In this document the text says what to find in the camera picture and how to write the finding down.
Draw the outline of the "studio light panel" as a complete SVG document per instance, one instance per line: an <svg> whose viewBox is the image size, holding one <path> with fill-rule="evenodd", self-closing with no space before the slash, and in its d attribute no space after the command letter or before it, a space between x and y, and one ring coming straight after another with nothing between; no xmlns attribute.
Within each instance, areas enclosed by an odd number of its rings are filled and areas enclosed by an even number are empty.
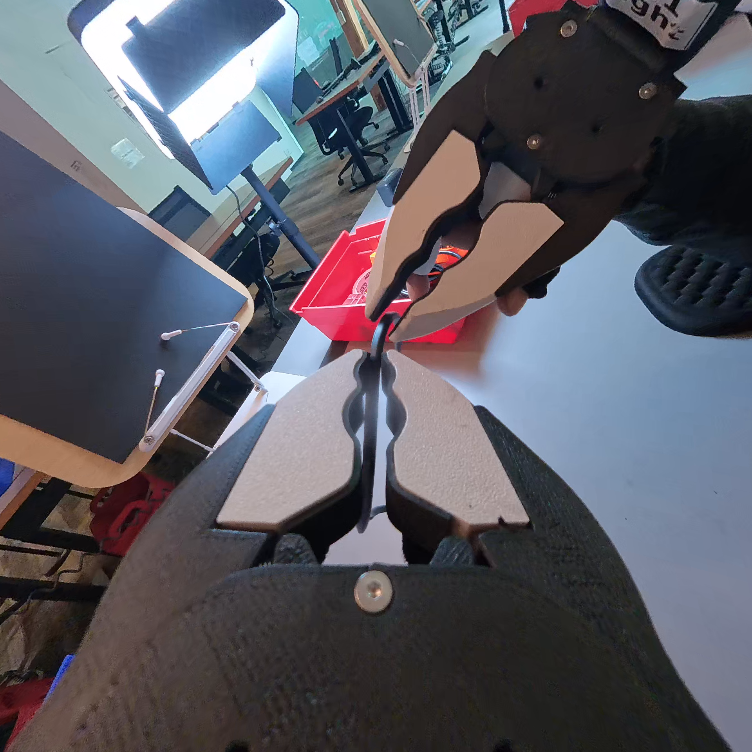
<svg viewBox="0 0 752 752"><path fill-rule="evenodd" d="M67 18L146 134L213 195L281 138L253 93L292 115L298 21L278 1L84 1Z"/></svg>

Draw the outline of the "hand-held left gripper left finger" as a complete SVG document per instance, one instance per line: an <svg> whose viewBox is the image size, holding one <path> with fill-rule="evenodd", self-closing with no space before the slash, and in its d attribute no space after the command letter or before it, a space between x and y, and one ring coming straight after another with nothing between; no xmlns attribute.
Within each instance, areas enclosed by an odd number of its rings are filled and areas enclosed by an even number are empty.
<svg viewBox="0 0 752 752"><path fill-rule="evenodd" d="M273 407L217 515L219 527L289 531L356 490L365 352L355 349Z"/></svg>

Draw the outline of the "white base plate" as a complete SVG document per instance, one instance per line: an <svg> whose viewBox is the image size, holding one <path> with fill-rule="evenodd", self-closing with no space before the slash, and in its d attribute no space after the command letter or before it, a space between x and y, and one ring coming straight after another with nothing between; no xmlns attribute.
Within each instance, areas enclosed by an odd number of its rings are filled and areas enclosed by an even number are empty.
<svg viewBox="0 0 752 752"><path fill-rule="evenodd" d="M246 399L236 410L229 425L218 438L212 451L219 449L226 443L244 424L253 418L261 409L268 405L274 405L288 391L305 381L305 377L296 374L287 374L279 371L270 371L259 381L253 384Z"/></svg>

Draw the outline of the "person's right hand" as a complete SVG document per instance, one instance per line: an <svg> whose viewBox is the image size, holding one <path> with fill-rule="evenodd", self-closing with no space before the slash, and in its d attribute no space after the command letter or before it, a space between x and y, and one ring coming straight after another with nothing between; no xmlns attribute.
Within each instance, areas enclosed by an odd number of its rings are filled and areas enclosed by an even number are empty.
<svg viewBox="0 0 752 752"><path fill-rule="evenodd" d="M453 249L457 249L462 257L469 250L469 244L468 239L462 239L459 236L439 239L431 251L430 258L416 268L404 282L402 288L405 296L411 301L426 296L431 289L429 274L436 265L438 257L444 254L446 250L451 251ZM528 300L541 299L547 296L550 283L559 275L560 271L560 267L554 268L526 285L507 293L498 293L495 298L497 308L507 317L517 315Z"/></svg>

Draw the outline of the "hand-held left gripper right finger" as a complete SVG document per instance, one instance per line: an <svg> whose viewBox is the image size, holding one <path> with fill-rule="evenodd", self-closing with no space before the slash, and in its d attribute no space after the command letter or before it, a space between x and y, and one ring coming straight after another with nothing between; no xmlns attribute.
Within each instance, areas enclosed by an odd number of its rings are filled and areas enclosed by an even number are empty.
<svg viewBox="0 0 752 752"><path fill-rule="evenodd" d="M387 515L405 538L475 538L530 517L475 406L398 351L382 359Z"/></svg>

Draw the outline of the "red container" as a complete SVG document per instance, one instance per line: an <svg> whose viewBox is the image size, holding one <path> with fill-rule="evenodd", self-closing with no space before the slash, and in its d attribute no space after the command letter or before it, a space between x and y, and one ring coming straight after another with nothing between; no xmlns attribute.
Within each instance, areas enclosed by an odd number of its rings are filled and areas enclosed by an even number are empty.
<svg viewBox="0 0 752 752"><path fill-rule="evenodd" d="M508 9L512 32L519 36L532 15L559 11L566 1L513 1Z"/></svg>

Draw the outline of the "person's right forearm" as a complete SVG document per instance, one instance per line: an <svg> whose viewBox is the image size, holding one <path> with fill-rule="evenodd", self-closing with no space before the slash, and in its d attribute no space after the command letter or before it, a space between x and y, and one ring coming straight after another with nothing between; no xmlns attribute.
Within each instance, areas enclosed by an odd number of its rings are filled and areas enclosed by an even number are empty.
<svg viewBox="0 0 752 752"><path fill-rule="evenodd" d="M656 246L750 260L751 95L680 99L614 220Z"/></svg>

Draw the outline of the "black light stand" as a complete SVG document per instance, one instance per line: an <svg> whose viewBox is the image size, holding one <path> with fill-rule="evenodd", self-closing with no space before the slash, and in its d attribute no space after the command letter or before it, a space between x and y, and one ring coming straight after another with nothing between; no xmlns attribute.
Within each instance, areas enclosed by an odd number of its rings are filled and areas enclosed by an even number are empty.
<svg viewBox="0 0 752 752"><path fill-rule="evenodd" d="M282 231L284 236L289 240L291 245L297 250L298 254L308 264L311 270L314 270L320 264L320 258L313 250L312 246L306 241L296 223L286 214L280 206L280 200L289 193L287 184L284 180L278 179L271 187L268 188L264 180L254 171L253 165L250 164L241 173L242 177L253 188L258 195L259 201L268 210L274 224Z"/></svg>

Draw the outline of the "red plastic bin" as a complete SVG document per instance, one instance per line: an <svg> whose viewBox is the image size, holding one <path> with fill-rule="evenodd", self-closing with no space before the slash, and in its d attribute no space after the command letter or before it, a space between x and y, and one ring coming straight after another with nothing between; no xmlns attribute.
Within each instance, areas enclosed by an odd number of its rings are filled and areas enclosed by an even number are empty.
<svg viewBox="0 0 752 752"><path fill-rule="evenodd" d="M298 294L290 310L332 341L370 341L376 323L365 305L347 305L353 284L372 268L386 220L368 222L342 232Z"/></svg>

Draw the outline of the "white wall notice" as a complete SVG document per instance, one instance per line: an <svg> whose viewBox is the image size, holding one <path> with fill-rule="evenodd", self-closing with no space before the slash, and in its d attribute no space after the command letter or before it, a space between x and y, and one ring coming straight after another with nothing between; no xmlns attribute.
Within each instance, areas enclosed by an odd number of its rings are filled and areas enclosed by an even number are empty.
<svg viewBox="0 0 752 752"><path fill-rule="evenodd" d="M126 137L113 144L110 153L129 170L133 170L145 159L144 154Z"/></svg>

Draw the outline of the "dark cabinet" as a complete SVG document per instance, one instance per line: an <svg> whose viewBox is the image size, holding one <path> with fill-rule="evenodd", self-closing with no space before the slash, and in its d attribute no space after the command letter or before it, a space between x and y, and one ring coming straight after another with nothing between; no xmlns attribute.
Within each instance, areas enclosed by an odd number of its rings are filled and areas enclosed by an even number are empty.
<svg viewBox="0 0 752 752"><path fill-rule="evenodd" d="M211 215L178 185L147 214L151 220L185 242Z"/></svg>

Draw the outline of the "wooden side desk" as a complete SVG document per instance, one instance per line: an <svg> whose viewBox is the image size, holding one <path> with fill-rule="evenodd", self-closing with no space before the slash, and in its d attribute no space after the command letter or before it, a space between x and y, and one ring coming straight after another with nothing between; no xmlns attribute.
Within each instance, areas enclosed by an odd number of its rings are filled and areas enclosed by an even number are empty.
<svg viewBox="0 0 752 752"><path fill-rule="evenodd" d="M14 473L14 479L1 497L1 528L18 512L37 487L50 476L32 468L22 467Z"/></svg>

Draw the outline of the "black divider panel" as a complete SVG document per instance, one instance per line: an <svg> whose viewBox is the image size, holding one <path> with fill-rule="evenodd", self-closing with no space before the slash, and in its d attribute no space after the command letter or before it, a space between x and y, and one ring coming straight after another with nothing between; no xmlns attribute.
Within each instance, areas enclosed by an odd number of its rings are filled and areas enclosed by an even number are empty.
<svg viewBox="0 0 752 752"><path fill-rule="evenodd" d="M248 292L2 133L1 456L117 484L253 317Z"/></svg>

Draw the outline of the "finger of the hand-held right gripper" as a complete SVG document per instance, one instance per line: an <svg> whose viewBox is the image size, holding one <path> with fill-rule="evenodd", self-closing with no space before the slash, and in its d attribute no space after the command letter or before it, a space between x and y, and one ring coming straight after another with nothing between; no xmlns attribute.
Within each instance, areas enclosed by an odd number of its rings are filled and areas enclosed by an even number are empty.
<svg viewBox="0 0 752 752"><path fill-rule="evenodd" d="M563 226L542 203L504 202L490 213L475 247L446 269L427 295L412 303L391 342L422 338L474 314Z"/></svg>
<svg viewBox="0 0 752 752"><path fill-rule="evenodd" d="M452 131L401 198L394 200L369 276L369 320L377 321L407 279L428 262L442 221L465 207L481 177L475 142Z"/></svg>

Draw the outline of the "black mesh cushion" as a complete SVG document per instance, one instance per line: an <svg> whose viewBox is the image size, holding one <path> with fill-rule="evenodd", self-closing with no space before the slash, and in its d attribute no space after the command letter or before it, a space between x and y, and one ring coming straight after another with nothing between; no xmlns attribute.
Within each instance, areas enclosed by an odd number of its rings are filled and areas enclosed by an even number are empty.
<svg viewBox="0 0 752 752"><path fill-rule="evenodd" d="M672 246L640 266L634 291L656 320L677 333L750 338L749 257Z"/></svg>

